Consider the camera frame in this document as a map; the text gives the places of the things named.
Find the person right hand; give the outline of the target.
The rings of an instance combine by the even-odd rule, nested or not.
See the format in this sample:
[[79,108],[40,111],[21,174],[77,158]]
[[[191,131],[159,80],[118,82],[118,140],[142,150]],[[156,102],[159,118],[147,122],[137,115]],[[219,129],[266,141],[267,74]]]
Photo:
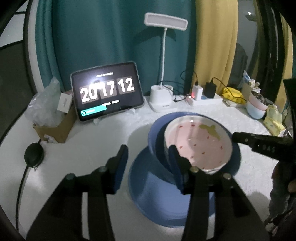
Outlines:
[[271,178],[273,188],[270,193],[269,214],[274,219],[295,206],[295,169],[278,162]]

